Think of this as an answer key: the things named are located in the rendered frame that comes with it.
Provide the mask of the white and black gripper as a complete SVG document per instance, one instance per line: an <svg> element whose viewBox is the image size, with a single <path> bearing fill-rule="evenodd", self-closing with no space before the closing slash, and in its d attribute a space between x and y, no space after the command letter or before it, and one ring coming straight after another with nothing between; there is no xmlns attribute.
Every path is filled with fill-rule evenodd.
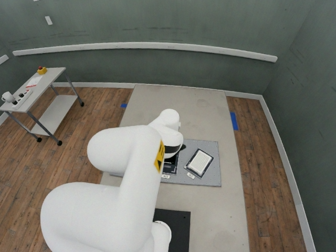
<svg viewBox="0 0 336 252"><path fill-rule="evenodd" d="M176 155L179 154L179 152L180 152L181 150L185 149L185 148L186 148L186 145L182 144L180 150L176 153Z"/></svg>

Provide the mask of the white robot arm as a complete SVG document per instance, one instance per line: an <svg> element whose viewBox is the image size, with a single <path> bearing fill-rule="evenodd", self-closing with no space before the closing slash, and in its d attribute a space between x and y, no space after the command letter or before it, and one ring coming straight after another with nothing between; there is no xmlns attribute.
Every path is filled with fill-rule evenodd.
<svg viewBox="0 0 336 252"><path fill-rule="evenodd" d="M164 159L183 144L179 114L165 109L148 125L105 129L88 143L97 169L124 174L120 187L63 184L45 198L40 214L52 252L168 252L171 230L154 221Z"/></svg>

